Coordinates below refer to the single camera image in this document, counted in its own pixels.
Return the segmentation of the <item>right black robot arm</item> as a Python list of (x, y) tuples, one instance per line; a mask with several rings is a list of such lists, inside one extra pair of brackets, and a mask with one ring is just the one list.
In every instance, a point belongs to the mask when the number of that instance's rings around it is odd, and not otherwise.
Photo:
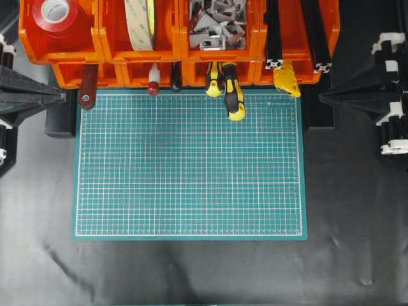
[(320, 102), (367, 113), (384, 156), (407, 153), (407, 35), (382, 33), (372, 45), (375, 64), (320, 94)]

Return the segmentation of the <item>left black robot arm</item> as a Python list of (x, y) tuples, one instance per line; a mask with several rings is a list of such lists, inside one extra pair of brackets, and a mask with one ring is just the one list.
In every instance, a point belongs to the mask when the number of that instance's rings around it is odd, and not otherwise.
[(66, 93), (13, 69), (17, 50), (1, 35), (1, 174), (16, 161), (18, 127), (37, 113), (67, 102)]

